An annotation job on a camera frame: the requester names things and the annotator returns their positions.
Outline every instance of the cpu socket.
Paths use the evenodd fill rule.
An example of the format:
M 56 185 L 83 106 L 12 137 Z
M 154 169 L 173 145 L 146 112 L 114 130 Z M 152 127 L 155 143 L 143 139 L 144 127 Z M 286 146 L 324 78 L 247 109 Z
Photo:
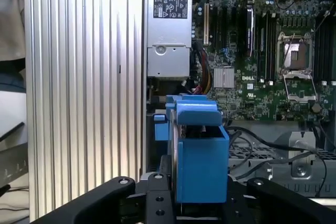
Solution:
M 287 98 L 290 101 L 307 103 L 310 100 L 317 100 L 317 93 L 314 85 L 312 73 L 312 39 L 309 33 L 304 36 L 286 36 L 281 32 L 278 37 L 277 63 L 276 69 L 280 79 L 284 80 Z M 291 82 L 299 88 L 304 86 L 307 81 L 311 83 L 311 93 L 299 95 L 298 92 L 291 90 Z
M 288 71 L 304 71 L 311 74 L 312 70 L 312 39 L 309 33 L 304 36 L 286 36 L 281 32 L 278 37 L 277 71 L 279 74 Z

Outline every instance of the cable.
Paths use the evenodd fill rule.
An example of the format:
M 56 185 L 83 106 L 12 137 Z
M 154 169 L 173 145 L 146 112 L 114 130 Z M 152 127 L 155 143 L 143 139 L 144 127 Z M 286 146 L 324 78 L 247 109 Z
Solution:
M 250 146 L 250 152 L 245 156 L 245 158 L 243 159 L 243 161 L 241 161 L 238 165 L 233 166 L 233 167 L 229 167 L 229 171 L 230 172 L 233 171 L 234 169 L 237 169 L 237 168 L 241 167 L 242 165 L 244 165 L 250 159 L 250 157 L 253 154 L 253 145 L 252 145 L 252 143 L 249 140 L 247 140 L 246 138 L 242 137 L 242 136 L 239 136 L 238 138 L 242 139 L 242 140 L 244 140 L 245 142 L 248 143 L 248 145 Z
M 268 164 L 287 164 L 287 163 L 291 163 L 291 162 L 293 162 L 295 160 L 308 157 L 308 156 L 310 156 L 312 154 L 313 153 L 311 153 L 311 152 L 305 152 L 305 153 L 299 154 L 299 155 L 297 155 L 295 157 L 292 157 L 290 159 L 270 159 L 270 160 L 266 160 L 266 161 L 263 161 L 263 162 L 259 163 L 258 165 L 256 165 L 255 167 L 253 167 L 248 172 L 246 172 L 246 173 L 244 173 L 242 175 L 236 176 L 236 179 L 239 180 L 239 179 L 242 179 L 242 178 L 246 178 L 247 176 L 251 175 L 256 170 L 260 169 L 266 163 L 268 163 Z
M 307 156 L 309 156 L 311 154 L 314 154 L 316 157 L 318 157 L 323 162 L 323 165 L 324 165 L 324 177 L 323 177 L 323 181 L 322 181 L 322 184 L 321 184 L 318 192 L 316 193 L 316 197 L 320 197 L 320 193 L 322 191 L 324 183 L 326 182 L 325 180 L 327 179 L 327 165 L 326 165 L 326 162 L 324 161 L 324 159 L 321 157 L 321 155 L 318 153 L 318 151 L 316 149 L 310 148 L 308 146 L 305 149 L 305 148 L 289 147 L 289 146 L 284 146 L 284 145 L 279 145 L 279 144 L 274 144 L 274 143 L 268 143 L 265 140 L 263 140 L 261 137 L 257 136 L 254 132 L 252 132 L 252 131 L 250 131 L 250 130 L 248 130 L 246 128 L 239 127 L 239 126 L 230 126 L 230 127 L 227 127 L 226 130 L 227 131 L 229 131 L 229 130 L 242 131 L 242 132 L 244 132 L 244 133 L 246 133 L 246 134 L 254 137 L 260 143 L 265 144 L 266 146 L 271 147 L 271 148 L 276 148 L 276 149 L 284 150 L 284 151 L 301 151 L 301 152 L 308 151 L 306 153 L 303 153 L 303 154 L 300 154 L 300 155 L 297 155 L 297 156 L 293 157 L 293 158 L 295 158 L 294 160 L 297 160 L 299 158 L 304 158 L 304 157 L 307 157 Z M 271 162 L 271 160 L 270 161 L 265 161 L 265 162 L 260 163 L 259 164 L 260 166 L 257 165 L 256 167 L 258 167 L 258 168 L 256 168 L 256 169 L 253 168 L 253 169 L 251 169 L 252 171 L 251 170 L 248 171 L 246 173 L 248 175 L 246 175 L 246 176 L 245 176 L 245 174 L 243 174 L 243 175 L 244 175 L 244 177 L 249 176 L 253 171 L 259 169 L 265 163 L 270 163 L 270 164 L 286 164 L 286 163 L 290 163 L 290 162 L 294 161 L 292 159 L 273 159 L 273 160 L 276 160 L 276 161 L 278 161 L 280 163 L 276 163 L 276 161 L 272 161 Z
M 20 208 L 20 209 L 12 209 L 12 208 L 0 208 L 1 210 L 6 210 L 6 211 L 13 211 L 13 212 L 18 212 L 18 211 L 24 211 L 24 210 L 29 210 L 29 208 Z
M 13 191 L 29 191 L 29 190 L 27 190 L 27 189 L 25 189 L 25 188 L 20 188 L 20 189 L 9 190 L 9 191 L 7 191 L 7 192 L 8 192 L 8 193 L 11 193 L 11 192 L 13 192 Z
M 240 137 L 241 134 L 242 134 L 241 131 L 237 131 L 231 136 L 231 140 L 230 140 L 230 143 L 229 143 L 229 148 L 233 145 L 233 143 L 237 140 L 237 138 Z
M 326 131 L 323 129 L 321 122 L 319 122 L 318 124 L 318 128 L 321 130 L 321 132 L 323 133 L 325 139 L 329 142 L 329 144 L 332 145 L 333 149 L 336 149 L 335 144 L 331 141 L 331 139 L 329 138 L 329 136 L 327 135 Z
M 10 224 L 18 223 L 19 221 L 25 220 L 25 219 L 27 219 L 27 218 L 29 218 L 29 215 L 26 216 L 26 217 L 23 217 L 23 218 L 21 218 L 21 219 L 15 220 L 15 221 L 11 222 Z
M 277 7 L 280 9 L 280 10 L 287 10 L 288 8 L 290 8 L 293 4 L 295 3 L 295 1 L 293 1 L 289 6 L 287 7 L 281 7 L 279 6 L 277 0 L 275 0 L 275 4 L 277 5 Z
M 322 20 L 321 23 L 317 26 L 317 28 L 315 29 L 315 31 L 312 33 L 311 36 L 313 36 L 313 35 L 318 31 L 318 29 L 321 27 L 321 25 L 323 24 L 323 22 L 325 21 L 325 19 L 330 15 L 331 10 L 332 10 L 332 8 L 334 7 L 334 5 L 335 5 L 335 4 L 332 4 L 332 5 L 331 5 L 331 7 L 330 7 L 328 13 L 327 13 L 326 15 L 324 15 L 323 20 Z
M 303 148 L 297 148 L 297 147 L 289 147 L 289 146 L 285 146 L 285 145 L 279 145 L 279 144 L 274 144 L 274 143 L 268 143 L 265 140 L 263 140 L 261 137 L 257 136 L 254 132 L 243 128 L 243 127 L 239 127 L 239 126 L 229 126 L 225 128 L 227 131 L 242 131 L 250 136 L 252 136 L 253 138 L 255 138 L 257 141 L 259 141 L 262 144 L 267 145 L 268 147 L 271 148 L 276 148 L 276 149 L 280 149 L 280 150 L 284 150 L 284 151 L 306 151 L 306 149 Z
M 9 83 L 2 83 L 0 82 L 0 86 L 1 85 L 6 85 L 6 86 L 11 86 L 11 87 L 16 87 L 16 88 L 19 88 L 19 89 L 23 89 L 23 90 L 26 90 L 24 87 L 20 87 L 18 85 L 14 85 L 14 84 L 9 84 Z

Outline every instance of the motherboard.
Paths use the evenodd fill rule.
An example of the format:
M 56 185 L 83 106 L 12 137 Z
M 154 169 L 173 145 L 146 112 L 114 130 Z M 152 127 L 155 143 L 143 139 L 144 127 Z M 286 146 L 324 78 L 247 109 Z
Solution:
M 192 38 L 225 118 L 328 121 L 336 80 L 331 0 L 198 0 Z M 192 74 L 201 76 L 197 64 Z

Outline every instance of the metal grille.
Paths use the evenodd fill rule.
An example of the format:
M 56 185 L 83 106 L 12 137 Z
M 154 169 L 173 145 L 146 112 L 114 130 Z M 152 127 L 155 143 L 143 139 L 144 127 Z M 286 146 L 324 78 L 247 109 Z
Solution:
M 324 160 L 336 160 L 336 154 L 318 149 L 319 155 Z M 237 147 L 229 150 L 229 158 L 244 159 L 250 153 L 249 147 Z M 268 159 L 276 158 L 277 154 L 270 147 L 254 147 L 250 159 Z
M 139 178 L 142 1 L 25 0 L 30 221 Z
M 229 158 L 244 159 L 250 153 L 249 147 L 238 147 L 229 150 Z M 275 158 L 276 154 L 272 148 L 268 147 L 254 147 L 250 159 L 270 159 Z

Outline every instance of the white cloth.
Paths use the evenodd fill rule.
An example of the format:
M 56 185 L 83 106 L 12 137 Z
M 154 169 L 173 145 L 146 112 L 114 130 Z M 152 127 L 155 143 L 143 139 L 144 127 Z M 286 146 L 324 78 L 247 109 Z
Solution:
M 0 0 L 0 61 L 26 56 L 24 0 Z

